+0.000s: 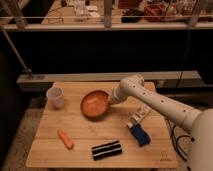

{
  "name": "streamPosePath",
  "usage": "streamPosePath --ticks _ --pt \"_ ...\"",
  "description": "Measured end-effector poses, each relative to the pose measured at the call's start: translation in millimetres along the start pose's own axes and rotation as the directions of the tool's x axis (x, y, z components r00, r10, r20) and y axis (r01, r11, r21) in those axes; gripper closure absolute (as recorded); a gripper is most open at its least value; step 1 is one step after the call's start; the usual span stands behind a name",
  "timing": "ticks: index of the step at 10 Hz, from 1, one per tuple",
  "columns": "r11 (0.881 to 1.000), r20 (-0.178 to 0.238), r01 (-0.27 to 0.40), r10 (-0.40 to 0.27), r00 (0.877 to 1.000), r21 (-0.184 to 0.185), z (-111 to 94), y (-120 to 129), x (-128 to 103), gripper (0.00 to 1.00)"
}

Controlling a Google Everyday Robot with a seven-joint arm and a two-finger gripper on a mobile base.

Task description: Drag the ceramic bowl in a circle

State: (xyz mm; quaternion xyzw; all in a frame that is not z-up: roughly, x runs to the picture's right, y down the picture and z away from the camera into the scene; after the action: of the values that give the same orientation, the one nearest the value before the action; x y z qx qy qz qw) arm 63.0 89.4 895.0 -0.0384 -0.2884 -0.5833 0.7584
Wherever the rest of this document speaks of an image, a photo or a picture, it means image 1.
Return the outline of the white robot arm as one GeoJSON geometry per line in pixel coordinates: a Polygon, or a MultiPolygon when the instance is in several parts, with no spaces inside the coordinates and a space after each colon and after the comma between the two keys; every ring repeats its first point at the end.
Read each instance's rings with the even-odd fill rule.
{"type": "Polygon", "coordinates": [[[144,84],[140,74],[121,79],[112,90],[110,103],[115,105],[134,97],[150,106],[190,135],[187,170],[213,171],[213,108],[198,110],[148,90],[144,84]]]}

